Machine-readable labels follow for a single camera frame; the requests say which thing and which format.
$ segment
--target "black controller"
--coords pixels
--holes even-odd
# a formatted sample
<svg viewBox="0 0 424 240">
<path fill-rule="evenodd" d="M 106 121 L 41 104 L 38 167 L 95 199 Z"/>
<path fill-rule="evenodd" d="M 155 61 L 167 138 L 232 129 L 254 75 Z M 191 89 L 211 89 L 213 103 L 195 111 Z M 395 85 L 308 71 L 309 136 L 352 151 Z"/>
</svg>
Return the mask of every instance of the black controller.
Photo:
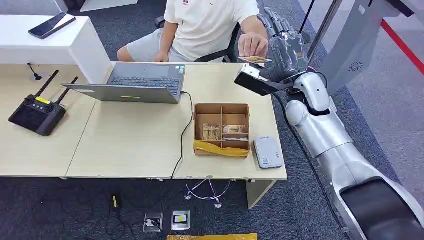
<svg viewBox="0 0 424 240">
<path fill-rule="evenodd" d="M 58 72 L 56 70 L 51 75 L 36 95 L 29 95 L 23 100 L 12 116 L 9 117 L 9 122 L 41 136 L 50 136 L 67 112 L 65 108 L 60 106 L 60 103 L 69 92 L 69 89 L 66 89 L 56 102 L 43 99 L 40 95 L 56 77 Z"/>
</svg>

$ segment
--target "laptop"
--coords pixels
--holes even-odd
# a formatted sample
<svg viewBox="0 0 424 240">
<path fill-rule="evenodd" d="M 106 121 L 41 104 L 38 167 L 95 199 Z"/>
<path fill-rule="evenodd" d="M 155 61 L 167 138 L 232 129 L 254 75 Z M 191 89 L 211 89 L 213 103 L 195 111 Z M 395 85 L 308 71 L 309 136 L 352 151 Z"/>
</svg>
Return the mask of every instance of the laptop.
<svg viewBox="0 0 424 240">
<path fill-rule="evenodd" d="M 185 65 L 117 62 L 106 84 L 62 86 L 109 102 L 178 104 Z"/>
</svg>

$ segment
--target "man's arm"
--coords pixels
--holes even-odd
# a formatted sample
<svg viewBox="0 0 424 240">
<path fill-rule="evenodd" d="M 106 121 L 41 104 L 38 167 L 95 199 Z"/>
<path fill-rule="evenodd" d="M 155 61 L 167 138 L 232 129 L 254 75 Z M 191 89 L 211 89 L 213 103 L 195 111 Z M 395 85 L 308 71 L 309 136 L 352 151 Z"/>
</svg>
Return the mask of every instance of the man's arm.
<svg viewBox="0 0 424 240">
<path fill-rule="evenodd" d="M 175 39 L 175 33 L 177 32 L 178 24 L 170 23 L 165 21 L 163 27 L 162 38 L 160 41 L 159 53 L 154 58 L 154 62 L 169 62 L 168 53 Z"/>
<path fill-rule="evenodd" d="M 265 58 L 268 53 L 268 35 L 262 22 L 256 15 L 246 18 L 241 23 L 244 34 L 238 41 L 240 57 L 258 56 Z"/>
</svg>

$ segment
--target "yellow padded mailer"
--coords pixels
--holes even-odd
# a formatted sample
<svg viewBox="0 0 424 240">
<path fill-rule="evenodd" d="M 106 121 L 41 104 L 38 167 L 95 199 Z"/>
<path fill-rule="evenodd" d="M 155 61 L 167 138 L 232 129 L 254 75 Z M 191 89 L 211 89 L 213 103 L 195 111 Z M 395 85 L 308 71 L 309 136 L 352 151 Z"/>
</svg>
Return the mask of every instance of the yellow padded mailer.
<svg viewBox="0 0 424 240">
<path fill-rule="evenodd" d="M 169 235 L 166 240 L 258 240 L 257 233 L 215 235 L 215 236 L 175 236 Z"/>
<path fill-rule="evenodd" d="M 239 148 L 220 148 L 204 141 L 194 140 L 194 149 L 227 157 L 247 157 L 249 150 Z"/>
</svg>

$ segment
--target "gray shorts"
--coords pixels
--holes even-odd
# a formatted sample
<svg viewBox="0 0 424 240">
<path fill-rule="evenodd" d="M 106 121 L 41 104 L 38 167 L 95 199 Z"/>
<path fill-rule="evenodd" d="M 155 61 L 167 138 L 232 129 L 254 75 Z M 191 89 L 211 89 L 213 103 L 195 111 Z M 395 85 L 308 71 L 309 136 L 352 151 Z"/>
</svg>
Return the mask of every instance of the gray shorts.
<svg viewBox="0 0 424 240">
<path fill-rule="evenodd" d="M 126 49 L 135 62 L 153 62 L 153 59 L 158 55 L 161 46 L 163 29 L 160 28 L 153 33 L 133 41 L 126 45 Z M 193 62 L 187 57 L 181 55 L 173 47 L 169 50 L 170 63 L 187 63 Z"/>
</svg>

